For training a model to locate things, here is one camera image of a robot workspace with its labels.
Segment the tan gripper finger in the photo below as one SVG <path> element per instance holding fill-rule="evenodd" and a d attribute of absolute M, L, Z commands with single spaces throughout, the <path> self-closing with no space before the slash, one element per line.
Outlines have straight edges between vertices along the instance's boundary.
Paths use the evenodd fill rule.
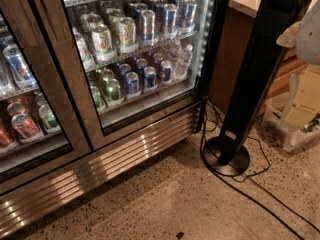
<path fill-rule="evenodd" d="M 293 48 L 298 45 L 298 34 L 301 22 L 298 21 L 288 27 L 276 40 L 276 43 L 285 48 Z"/>
<path fill-rule="evenodd" d="M 320 66 L 308 65 L 290 77 L 289 102 L 284 121 L 301 129 L 320 112 Z"/>

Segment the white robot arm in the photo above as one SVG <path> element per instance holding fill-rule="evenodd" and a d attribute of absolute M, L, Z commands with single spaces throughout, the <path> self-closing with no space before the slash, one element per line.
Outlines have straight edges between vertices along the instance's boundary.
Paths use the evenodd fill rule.
<path fill-rule="evenodd" d="M 320 0 L 303 19 L 287 28 L 276 44 L 296 49 L 307 68 L 290 80 L 290 98 L 283 121 L 293 129 L 306 126 L 320 112 Z"/>

